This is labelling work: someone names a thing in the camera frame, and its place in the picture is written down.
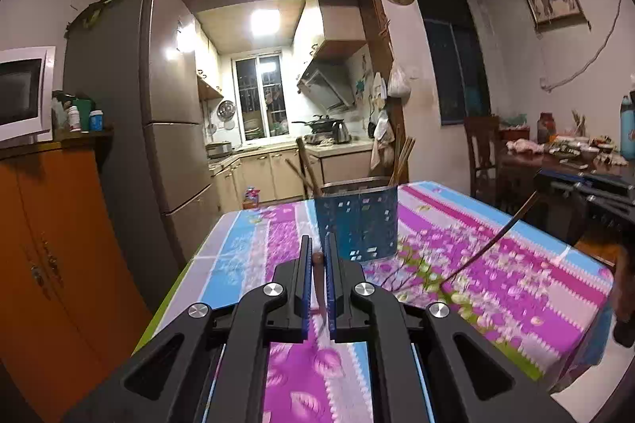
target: range hood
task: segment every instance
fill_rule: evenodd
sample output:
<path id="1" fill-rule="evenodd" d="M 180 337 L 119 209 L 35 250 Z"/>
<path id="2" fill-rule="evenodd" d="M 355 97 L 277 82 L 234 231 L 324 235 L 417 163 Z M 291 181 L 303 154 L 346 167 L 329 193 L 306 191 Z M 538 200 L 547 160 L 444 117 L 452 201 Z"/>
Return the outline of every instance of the range hood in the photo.
<path id="1" fill-rule="evenodd" d="M 355 98 L 345 65 L 312 63 L 310 70 L 307 70 L 304 76 L 306 79 L 301 78 L 298 81 L 298 88 L 320 105 L 326 113 L 343 112 L 355 106 Z"/>

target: white microwave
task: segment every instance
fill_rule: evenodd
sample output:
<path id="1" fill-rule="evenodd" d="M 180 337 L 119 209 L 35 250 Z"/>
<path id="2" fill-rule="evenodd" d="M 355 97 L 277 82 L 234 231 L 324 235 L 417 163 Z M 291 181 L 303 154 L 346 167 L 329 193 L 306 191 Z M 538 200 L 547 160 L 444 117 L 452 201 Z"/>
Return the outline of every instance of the white microwave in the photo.
<path id="1" fill-rule="evenodd" d="M 0 142 L 51 130 L 55 47 L 0 51 Z"/>

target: window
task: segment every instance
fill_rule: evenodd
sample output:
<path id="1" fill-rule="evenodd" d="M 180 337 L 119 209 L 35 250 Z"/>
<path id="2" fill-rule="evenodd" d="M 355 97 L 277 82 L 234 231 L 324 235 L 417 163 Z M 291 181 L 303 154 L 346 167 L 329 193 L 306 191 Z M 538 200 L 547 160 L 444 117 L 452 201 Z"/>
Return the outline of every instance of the window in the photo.
<path id="1" fill-rule="evenodd" d="M 441 124 L 489 115 L 490 91 L 474 20 L 466 0 L 417 0 L 439 93 Z"/>
<path id="2" fill-rule="evenodd" d="M 288 135 L 280 55 L 234 60 L 234 72 L 244 139 Z"/>

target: wooden chair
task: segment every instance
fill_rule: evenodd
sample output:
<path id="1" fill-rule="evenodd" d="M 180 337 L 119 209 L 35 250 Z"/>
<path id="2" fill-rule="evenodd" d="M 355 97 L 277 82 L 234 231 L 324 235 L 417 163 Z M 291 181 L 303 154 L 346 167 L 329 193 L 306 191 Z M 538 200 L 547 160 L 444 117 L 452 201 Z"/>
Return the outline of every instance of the wooden chair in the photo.
<path id="1" fill-rule="evenodd" d="M 498 135 L 499 123 L 499 118 L 495 116 L 466 117 L 464 120 L 470 160 L 470 195 L 493 206 L 498 201 L 496 155 L 502 147 Z"/>

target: white cord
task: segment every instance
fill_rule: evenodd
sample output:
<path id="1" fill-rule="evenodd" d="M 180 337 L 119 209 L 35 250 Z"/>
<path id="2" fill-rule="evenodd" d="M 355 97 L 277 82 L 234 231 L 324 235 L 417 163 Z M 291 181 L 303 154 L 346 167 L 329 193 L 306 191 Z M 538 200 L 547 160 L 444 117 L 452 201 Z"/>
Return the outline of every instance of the white cord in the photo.
<path id="1" fill-rule="evenodd" d="M 596 59 L 598 59 L 598 56 L 604 50 L 604 47 L 606 47 L 606 44 L 608 43 L 608 39 L 611 38 L 611 35 L 613 34 L 613 31 L 615 30 L 615 24 L 617 23 L 617 18 L 620 16 L 620 8 L 621 8 L 621 6 L 622 6 L 622 0 L 618 0 L 618 2 L 617 2 L 617 13 L 615 13 L 615 18 L 613 19 L 613 24 L 611 26 L 611 30 L 606 35 L 606 38 L 604 39 L 604 43 L 602 43 L 601 47 L 598 49 L 598 52 L 595 53 L 595 56 L 593 56 L 589 61 L 587 61 L 585 66 L 583 66 L 582 69 L 580 69 L 576 73 L 574 73 L 574 75 L 571 75 L 571 76 L 567 77 L 566 79 L 563 79 L 562 81 L 560 81 L 558 83 L 554 83 L 553 85 L 547 85 L 546 84 L 547 83 L 547 79 L 545 77 L 541 77 L 541 88 L 544 89 L 544 91 L 551 92 L 554 88 L 557 88 L 558 86 L 563 86 L 563 85 L 566 85 L 567 83 L 572 82 L 581 73 L 584 73 L 593 64 L 593 62 Z"/>

